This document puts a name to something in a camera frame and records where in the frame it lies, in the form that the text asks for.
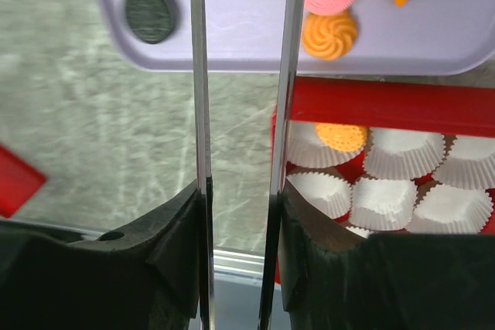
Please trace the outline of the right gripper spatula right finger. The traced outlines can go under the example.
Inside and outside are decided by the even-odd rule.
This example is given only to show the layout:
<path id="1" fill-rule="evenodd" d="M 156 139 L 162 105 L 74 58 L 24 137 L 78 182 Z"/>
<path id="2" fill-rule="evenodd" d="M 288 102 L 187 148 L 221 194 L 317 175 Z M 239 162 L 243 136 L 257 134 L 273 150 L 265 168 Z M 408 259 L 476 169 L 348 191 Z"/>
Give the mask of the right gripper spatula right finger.
<path id="1" fill-rule="evenodd" d="M 292 114 L 293 89 L 299 61 L 303 4 L 304 0 L 286 0 L 285 2 L 278 99 L 271 157 L 264 270 L 258 312 L 258 328 L 261 330 L 268 330 L 271 327 L 278 242 L 282 221 L 282 191 L 285 184 L 288 124 Z"/>

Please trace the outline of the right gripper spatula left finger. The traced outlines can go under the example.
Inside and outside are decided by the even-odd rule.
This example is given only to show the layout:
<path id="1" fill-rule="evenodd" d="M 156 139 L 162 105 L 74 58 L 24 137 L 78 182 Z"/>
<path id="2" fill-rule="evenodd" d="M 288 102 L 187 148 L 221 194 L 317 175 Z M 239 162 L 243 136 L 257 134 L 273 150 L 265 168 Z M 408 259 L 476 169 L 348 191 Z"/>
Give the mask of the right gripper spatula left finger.
<path id="1" fill-rule="evenodd" d="M 205 0 L 191 0 L 196 180 L 200 193 L 200 317 L 202 329 L 215 328 L 213 265 L 213 177 L 210 156 L 210 110 Z"/>

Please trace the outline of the orange round cookie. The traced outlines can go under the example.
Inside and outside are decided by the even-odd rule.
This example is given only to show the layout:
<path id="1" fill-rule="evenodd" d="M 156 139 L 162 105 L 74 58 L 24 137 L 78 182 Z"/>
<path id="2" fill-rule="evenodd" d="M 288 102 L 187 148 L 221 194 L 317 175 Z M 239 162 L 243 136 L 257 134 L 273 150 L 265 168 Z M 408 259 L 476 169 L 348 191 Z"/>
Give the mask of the orange round cookie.
<path id="1" fill-rule="evenodd" d="M 357 151 L 367 143 L 368 129 L 363 126 L 316 123 L 315 129 L 318 138 L 337 151 Z"/>

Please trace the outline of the red cookie tin box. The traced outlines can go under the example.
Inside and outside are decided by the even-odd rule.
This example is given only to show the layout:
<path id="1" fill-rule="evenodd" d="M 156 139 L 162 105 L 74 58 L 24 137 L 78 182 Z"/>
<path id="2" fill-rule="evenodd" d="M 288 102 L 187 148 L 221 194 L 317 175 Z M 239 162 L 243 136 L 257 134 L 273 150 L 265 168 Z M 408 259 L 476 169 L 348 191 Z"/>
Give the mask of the red cookie tin box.
<path id="1" fill-rule="evenodd" d="M 494 91 L 486 88 L 296 77 L 295 102 L 278 104 L 271 127 L 285 117 L 342 121 L 448 134 L 494 135 Z M 494 235 L 383 232 L 369 240 L 312 211 L 314 240 L 329 251 L 362 246 L 378 260 L 374 270 L 393 284 L 416 289 L 494 292 Z"/>

